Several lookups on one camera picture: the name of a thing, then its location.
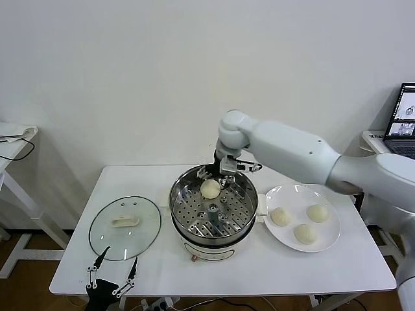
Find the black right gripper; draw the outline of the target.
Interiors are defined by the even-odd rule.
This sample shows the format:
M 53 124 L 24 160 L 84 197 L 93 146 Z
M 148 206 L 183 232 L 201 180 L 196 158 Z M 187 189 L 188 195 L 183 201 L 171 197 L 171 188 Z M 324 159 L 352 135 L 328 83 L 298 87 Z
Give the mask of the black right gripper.
M 220 187 L 226 189 L 235 183 L 234 175 L 222 175 L 220 173 L 221 157 L 216 154 L 213 155 L 214 162 L 208 165 L 202 165 L 196 172 L 196 177 L 199 179 L 220 178 Z

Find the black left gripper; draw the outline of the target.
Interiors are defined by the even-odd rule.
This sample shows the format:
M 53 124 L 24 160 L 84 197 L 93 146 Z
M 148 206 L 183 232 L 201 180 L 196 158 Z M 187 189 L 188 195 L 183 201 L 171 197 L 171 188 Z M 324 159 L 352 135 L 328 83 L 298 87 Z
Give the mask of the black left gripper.
M 86 305 L 85 311 L 106 311 L 110 305 L 120 301 L 119 297 L 125 295 L 135 286 L 134 279 L 137 273 L 137 257 L 134 259 L 130 273 L 127 276 L 126 282 L 122 286 L 119 287 L 117 284 L 104 279 L 97 279 L 98 269 L 102 265 L 102 262 L 104 261 L 110 248 L 110 246 L 107 246 L 95 259 L 92 266 L 87 268 L 89 280 L 86 285 L 86 291 L 89 301 Z

